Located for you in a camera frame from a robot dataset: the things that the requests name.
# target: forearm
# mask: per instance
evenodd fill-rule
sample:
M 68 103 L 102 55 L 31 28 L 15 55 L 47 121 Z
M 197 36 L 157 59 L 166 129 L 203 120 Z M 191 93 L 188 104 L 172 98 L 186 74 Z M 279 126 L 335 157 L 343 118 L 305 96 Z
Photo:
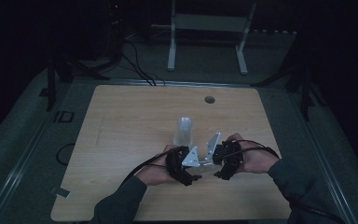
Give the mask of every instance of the forearm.
M 291 205 L 295 203 L 308 206 L 335 214 L 337 209 L 331 204 L 331 200 L 325 198 L 324 183 L 312 173 L 305 171 L 301 165 L 293 159 L 284 158 L 277 161 L 268 171 L 274 179 L 283 197 Z M 310 211 L 292 206 L 292 213 L 288 220 L 292 223 L 336 223 L 330 218 L 315 215 Z
M 146 184 L 138 177 L 131 177 L 114 194 L 95 205 L 90 223 L 132 223 L 146 188 Z

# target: wooden table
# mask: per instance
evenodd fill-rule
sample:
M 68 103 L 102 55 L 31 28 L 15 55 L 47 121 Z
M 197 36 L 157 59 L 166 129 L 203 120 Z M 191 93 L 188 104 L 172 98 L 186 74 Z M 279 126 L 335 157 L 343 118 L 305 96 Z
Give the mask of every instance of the wooden table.
M 206 96 L 215 99 L 207 104 Z M 56 221 L 89 220 L 94 205 L 116 191 L 138 164 L 172 143 L 176 121 L 193 120 L 200 159 L 216 132 L 233 133 L 274 148 L 258 92 L 239 88 L 98 86 L 89 104 L 51 212 Z M 229 181 L 205 175 L 185 187 L 149 187 L 135 220 L 233 220 L 288 218 L 290 208 L 268 175 L 241 173 Z

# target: human hand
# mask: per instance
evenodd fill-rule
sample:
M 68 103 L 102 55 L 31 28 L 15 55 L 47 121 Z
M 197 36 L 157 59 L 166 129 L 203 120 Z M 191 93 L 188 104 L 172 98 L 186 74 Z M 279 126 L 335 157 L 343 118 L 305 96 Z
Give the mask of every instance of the human hand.
M 228 142 L 238 141 L 241 146 L 241 149 L 246 149 L 249 147 L 260 147 L 257 143 L 243 141 L 242 136 L 238 133 L 234 133 L 228 137 L 226 140 Z M 276 158 L 271 153 L 265 150 L 252 150 L 243 152 L 243 163 L 238 168 L 237 173 L 239 172 L 247 172 L 247 173 L 255 173 L 255 174 L 264 174 L 269 171 L 269 168 L 275 164 L 279 159 Z
M 163 152 L 171 150 L 174 147 L 176 146 L 167 145 Z M 167 156 L 160 157 L 149 165 L 146 165 L 144 168 L 142 168 L 141 171 L 138 172 L 138 174 L 136 174 L 136 176 L 147 186 L 156 186 L 159 184 L 176 181 L 170 176 L 167 168 L 165 167 L 166 157 Z

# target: dark background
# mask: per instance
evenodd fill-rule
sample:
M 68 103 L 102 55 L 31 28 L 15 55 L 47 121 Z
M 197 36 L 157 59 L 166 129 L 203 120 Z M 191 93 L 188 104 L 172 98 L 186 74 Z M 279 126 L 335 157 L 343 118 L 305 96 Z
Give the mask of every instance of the dark background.
M 46 68 L 50 52 L 98 57 L 92 42 L 98 36 L 92 34 L 103 33 L 86 29 L 79 2 L 0 1 L 0 122 L 32 78 Z M 104 1 L 95 2 L 89 10 L 106 16 Z M 126 24 L 145 38 L 150 24 L 170 24 L 170 1 L 110 2 L 120 5 Z M 241 0 L 224 3 L 183 0 L 177 9 L 237 15 L 243 13 L 237 10 L 239 5 L 249 4 Z M 103 26 L 103 18 L 95 19 L 95 24 Z M 258 1 L 252 30 L 298 31 L 285 66 L 305 63 L 310 68 L 312 81 L 320 87 L 358 156 L 358 1 Z

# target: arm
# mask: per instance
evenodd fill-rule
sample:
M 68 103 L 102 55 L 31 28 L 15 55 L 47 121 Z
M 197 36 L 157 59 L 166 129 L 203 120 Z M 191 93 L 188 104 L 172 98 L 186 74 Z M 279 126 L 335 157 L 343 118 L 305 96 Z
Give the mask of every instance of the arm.
M 166 146 L 164 151 L 173 146 Z M 94 217 L 90 224 L 132 223 L 138 211 L 139 203 L 144 197 L 147 186 L 155 186 L 175 181 L 165 167 L 165 156 L 145 166 L 138 174 L 121 185 L 117 191 L 102 199 L 94 208 Z
M 238 133 L 227 139 L 227 141 L 239 141 L 242 149 L 257 147 L 255 143 L 241 140 L 243 138 Z M 296 205 L 297 203 L 306 204 L 329 213 L 337 210 L 333 204 L 328 204 L 324 198 L 323 181 L 303 169 L 294 159 L 284 158 L 279 160 L 264 150 L 247 151 L 243 153 L 243 164 L 238 172 L 268 173 L 273 178 L 283 197 L 291 204 L 292 213 L 288 219 L 289 224 L 339 223 L 334 219 L 316 215 Z

